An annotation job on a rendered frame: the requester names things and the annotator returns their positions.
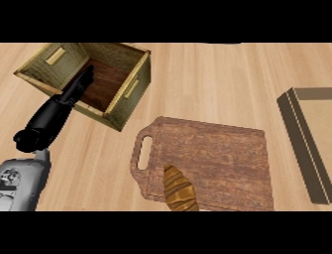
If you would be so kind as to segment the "open wooden crate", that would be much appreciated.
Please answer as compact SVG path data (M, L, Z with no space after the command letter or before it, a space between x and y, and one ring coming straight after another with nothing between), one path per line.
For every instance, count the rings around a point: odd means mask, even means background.
M48 43L14 74L49 96L89 66L94 83L76 111L122 131L151 83L151 51L126 43Z

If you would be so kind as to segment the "brown croissant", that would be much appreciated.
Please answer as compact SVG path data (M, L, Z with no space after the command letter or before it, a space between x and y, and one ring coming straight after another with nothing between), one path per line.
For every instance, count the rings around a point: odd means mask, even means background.
M191 181L170 164L164 166L164 198L173 211L198 211L197 193Z

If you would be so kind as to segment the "flat cardboard box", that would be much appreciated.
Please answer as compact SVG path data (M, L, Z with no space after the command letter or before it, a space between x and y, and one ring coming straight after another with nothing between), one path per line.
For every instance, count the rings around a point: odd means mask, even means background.
M311 201L331 204L332 87L291 87L277 103Z

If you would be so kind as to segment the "brown wooden cutting board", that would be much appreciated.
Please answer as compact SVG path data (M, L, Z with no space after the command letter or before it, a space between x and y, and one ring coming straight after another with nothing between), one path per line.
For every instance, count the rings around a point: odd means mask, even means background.
M265 132L160 117L136 136L131 173L142 196L164 199L164 167L191 181L206 210L274 210Z

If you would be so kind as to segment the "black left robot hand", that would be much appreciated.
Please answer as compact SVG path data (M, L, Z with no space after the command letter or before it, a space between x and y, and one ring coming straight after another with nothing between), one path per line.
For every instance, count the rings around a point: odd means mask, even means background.
M14 141L21 152L32 153L51 147L92 82L94 66L91 65L76 77L64 93L54 95L45 102L26 129L15 134Z

